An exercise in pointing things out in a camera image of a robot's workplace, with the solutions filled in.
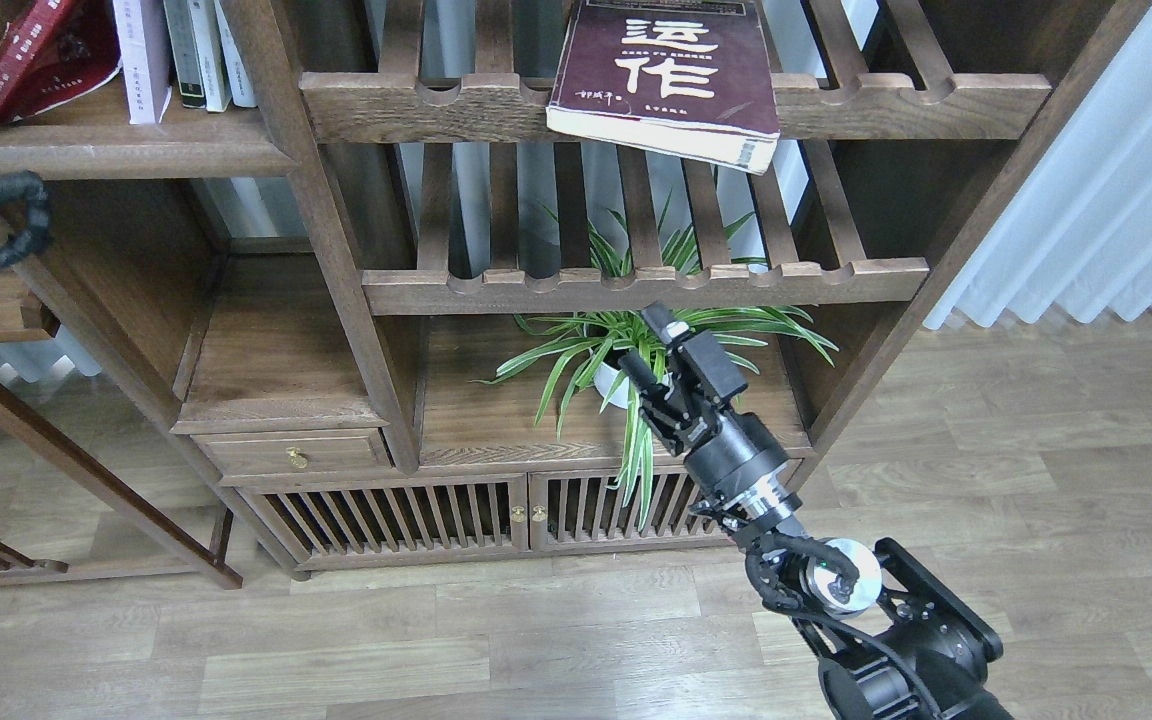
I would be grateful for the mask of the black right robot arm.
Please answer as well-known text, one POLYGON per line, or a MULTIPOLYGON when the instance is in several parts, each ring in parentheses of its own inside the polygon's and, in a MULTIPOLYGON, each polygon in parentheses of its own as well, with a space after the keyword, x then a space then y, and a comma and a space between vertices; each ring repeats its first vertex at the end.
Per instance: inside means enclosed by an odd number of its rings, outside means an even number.
POLYGON ((819 661, 823 696, 838 719, 1006 719, 986 689, 1001 639, 899 541, 873 547, 814 538, 781 484, 788 455, 733 397, 748 387, 717 338, 667 306, 643 310, 662 342, 659 381, 630 350, 620 366, 637 388, 643 418, 698 484, 696 515, 717 521, 742 551, 765 609, 791 620, 819 661))

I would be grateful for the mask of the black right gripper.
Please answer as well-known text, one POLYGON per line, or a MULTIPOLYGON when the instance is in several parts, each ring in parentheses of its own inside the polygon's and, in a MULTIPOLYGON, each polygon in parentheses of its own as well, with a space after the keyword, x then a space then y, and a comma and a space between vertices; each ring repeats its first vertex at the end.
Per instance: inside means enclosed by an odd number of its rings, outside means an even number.
POLYGON ((788 455, 755 414, 736 414, 748 388, 740 367, 708 331, 695 331, 653 302, 641 319, 666 348, 668 381, 637 350, 620 370, 641 397, 641 415, 669 454, 684 457, 699 501, 692 514, 717 521, 787 521, 799 498, 783 488, 788 455))

